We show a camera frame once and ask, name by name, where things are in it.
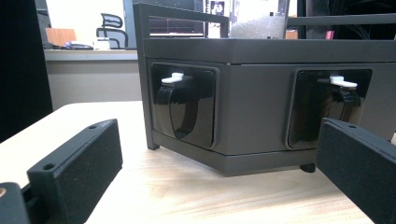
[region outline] white wall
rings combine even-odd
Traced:
[[[96,28],[102,25],[101,13],[123,18],[122,0],[47,0],[47,6],[52,28],[75,29],[81,41],[96,38]]]

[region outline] metal bolt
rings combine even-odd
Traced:
[[[7,190],[4,188],[0,188],[0,198],[6,195]]]

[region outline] office chair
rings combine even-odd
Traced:
[[[119,30],[123,25],[122,18],[106,13],[101,13],[101,15],[103,23],[102,27],[96,29],[96,36],[109,38],[111,49],[128,48],[128,35],[123,30]]]

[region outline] office desk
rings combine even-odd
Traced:
[[[60,108],[0,145],[0,182],[26,185],[37,161],[85,127],[113,118],[123,169],[88,223],[371,223],[320,171],[224,176],[166,148],[147,149],[141,102]]]

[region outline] wooden table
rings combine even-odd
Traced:
[[[166,148],[147,149],[141,102],[60,108],[0,144],[0,182],[23,187],[31,166],[105,119],[119,121],[124,164],[87,223],[371,223],[321,171],[225,176]]]

